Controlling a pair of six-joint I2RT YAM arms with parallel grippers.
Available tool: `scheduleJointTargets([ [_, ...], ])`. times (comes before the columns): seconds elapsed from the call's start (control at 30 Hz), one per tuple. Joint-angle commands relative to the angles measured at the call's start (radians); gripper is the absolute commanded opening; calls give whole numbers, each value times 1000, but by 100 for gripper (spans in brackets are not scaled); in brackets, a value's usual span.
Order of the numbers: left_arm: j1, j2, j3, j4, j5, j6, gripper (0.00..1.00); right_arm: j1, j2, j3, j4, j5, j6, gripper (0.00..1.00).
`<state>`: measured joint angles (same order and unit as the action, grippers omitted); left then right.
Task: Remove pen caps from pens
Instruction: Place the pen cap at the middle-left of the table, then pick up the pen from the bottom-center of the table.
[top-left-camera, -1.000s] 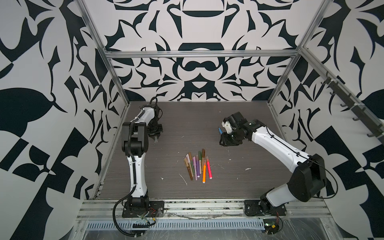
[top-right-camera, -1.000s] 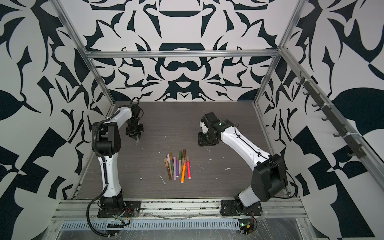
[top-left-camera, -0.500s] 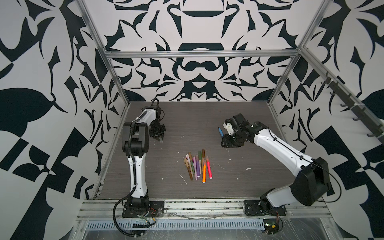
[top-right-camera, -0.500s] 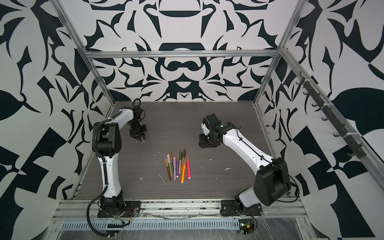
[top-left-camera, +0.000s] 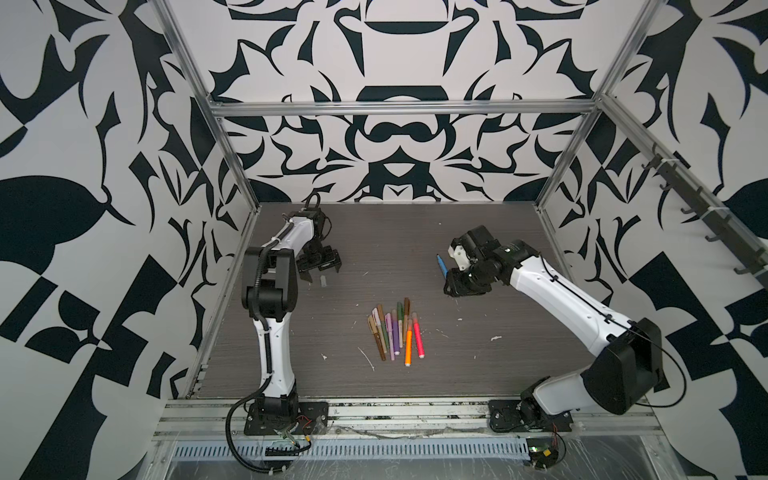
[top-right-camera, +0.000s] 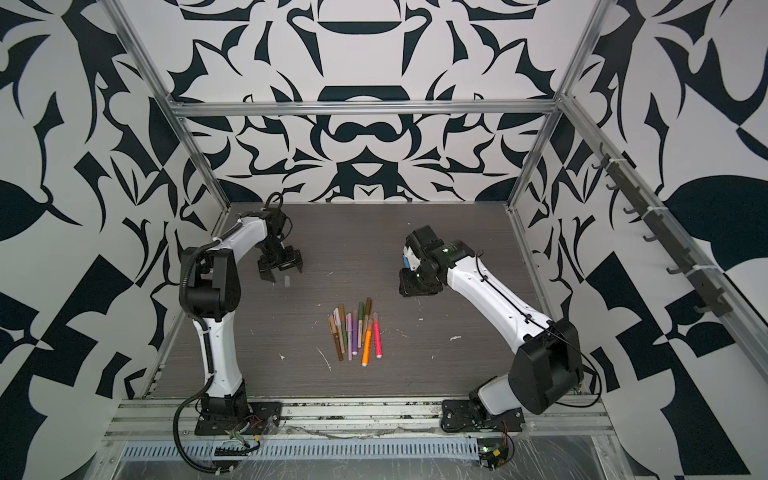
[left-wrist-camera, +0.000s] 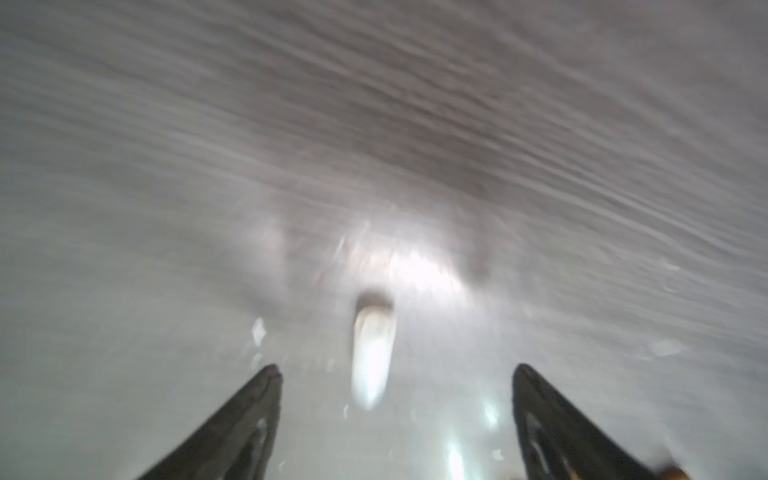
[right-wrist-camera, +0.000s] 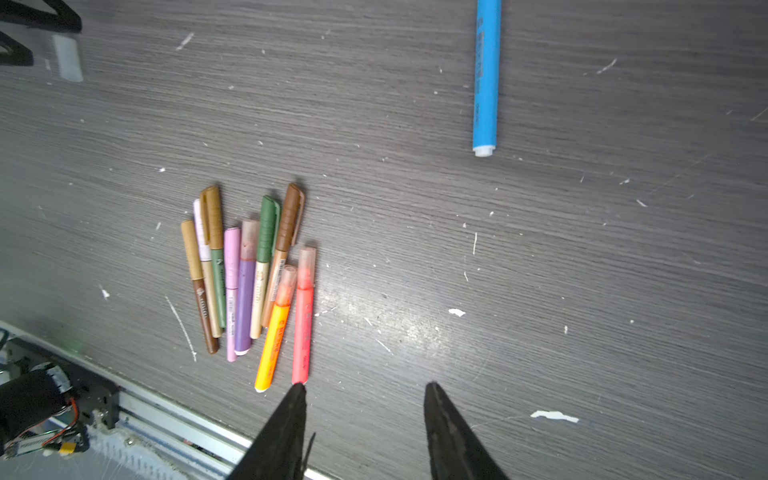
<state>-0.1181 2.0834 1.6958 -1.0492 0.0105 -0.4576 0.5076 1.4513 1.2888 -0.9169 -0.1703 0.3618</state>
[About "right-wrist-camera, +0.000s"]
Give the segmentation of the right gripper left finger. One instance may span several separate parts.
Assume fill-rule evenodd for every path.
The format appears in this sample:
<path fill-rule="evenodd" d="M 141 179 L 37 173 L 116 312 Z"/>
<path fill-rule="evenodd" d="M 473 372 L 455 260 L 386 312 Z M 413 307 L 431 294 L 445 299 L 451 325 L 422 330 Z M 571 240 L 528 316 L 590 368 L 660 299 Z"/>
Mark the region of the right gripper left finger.
<path fill-rule="evenodd" d="M 316 438 L 313 432 L 304 450 L 306 419 L 306 388 L 297 383 L 288 390 L 227 480 L 304 479 Z"/>

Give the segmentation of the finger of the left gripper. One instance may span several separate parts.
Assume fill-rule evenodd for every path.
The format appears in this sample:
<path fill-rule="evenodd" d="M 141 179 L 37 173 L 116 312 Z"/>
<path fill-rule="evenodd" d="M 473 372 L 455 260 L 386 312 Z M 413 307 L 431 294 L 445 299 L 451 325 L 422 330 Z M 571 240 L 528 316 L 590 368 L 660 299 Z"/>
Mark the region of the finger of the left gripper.
<path fill-rule="evenodd" d="M 1 66 L 33 66 L 34 55 L 30 49 L 5 33 L 0 33 Z"/>
<path fill-rule="evenodd" d="M 81 33 L 81 17 L 62 0 L 44 0 L 51 9 L 38 10 L 11 0 L 1 0 L 1 21 L 61 33 Z"/>

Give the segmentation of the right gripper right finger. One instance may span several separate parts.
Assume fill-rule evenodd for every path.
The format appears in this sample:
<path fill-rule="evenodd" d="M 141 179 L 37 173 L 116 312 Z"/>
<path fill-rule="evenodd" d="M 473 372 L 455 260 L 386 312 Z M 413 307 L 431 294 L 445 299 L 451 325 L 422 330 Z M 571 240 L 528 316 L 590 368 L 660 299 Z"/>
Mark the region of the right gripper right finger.
<path fill-rule="evenodd" d="M 424 420 L 433 479 L 509 479 L 437 382 L 426 386 Z"/>

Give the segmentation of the pink highlighter pen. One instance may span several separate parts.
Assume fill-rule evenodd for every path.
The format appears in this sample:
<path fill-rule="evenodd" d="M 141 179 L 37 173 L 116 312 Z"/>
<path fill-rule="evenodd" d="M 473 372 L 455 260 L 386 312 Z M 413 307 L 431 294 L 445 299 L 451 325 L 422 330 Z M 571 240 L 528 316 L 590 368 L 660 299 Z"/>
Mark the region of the pink highlighter pen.
<path fill-rule="evenodd" d="M 312 321 L 314 315 L 314 281 L 316 249 L 304 247 L 299 253 L 297 269 L 296 312 L 292 383 L 305 384 L 309 378 Z"/>

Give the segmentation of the blue highlighter pen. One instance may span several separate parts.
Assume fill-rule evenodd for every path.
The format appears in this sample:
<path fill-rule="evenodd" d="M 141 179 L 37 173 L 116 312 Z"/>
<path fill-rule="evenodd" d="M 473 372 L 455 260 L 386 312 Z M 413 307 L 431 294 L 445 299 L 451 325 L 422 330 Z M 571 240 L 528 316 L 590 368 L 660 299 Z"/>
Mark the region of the blue highlighter pen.
<path fill-rule="evenodd" d="M 497 145 L 501 20 L 501 0 L 477 1 L 472 150 L 480 158 Z"/>

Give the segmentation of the clear blue pen cap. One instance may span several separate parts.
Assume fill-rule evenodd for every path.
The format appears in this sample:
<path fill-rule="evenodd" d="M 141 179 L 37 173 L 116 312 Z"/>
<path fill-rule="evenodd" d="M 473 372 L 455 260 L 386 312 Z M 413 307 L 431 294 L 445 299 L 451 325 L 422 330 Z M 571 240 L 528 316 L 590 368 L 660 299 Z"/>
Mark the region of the clear blue pen cap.
<path fill-rule="evenodd" d="M 78 42 L 74 38 L 58 34 L 54 34 L 52 38 L 60 77 L 69 82 L 83 82 Z"/>

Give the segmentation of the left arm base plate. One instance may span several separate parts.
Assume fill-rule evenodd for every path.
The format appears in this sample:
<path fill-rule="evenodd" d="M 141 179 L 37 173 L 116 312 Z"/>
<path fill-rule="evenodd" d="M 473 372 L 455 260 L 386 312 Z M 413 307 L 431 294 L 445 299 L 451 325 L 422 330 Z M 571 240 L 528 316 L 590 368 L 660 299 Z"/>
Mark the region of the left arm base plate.
<path fill-rule="evenodd" d="M 28 373 L 38 365 L 52 363 L 67 376 L 72 386 L 70 393 L 77 400 L 84 422 L 98 422 L 107 429 L 116 427 L 119 421 L 120 389 L 114 381 L 63 354 L 20 338 L 10 340 L 6 352 L 12 379 Z"/>

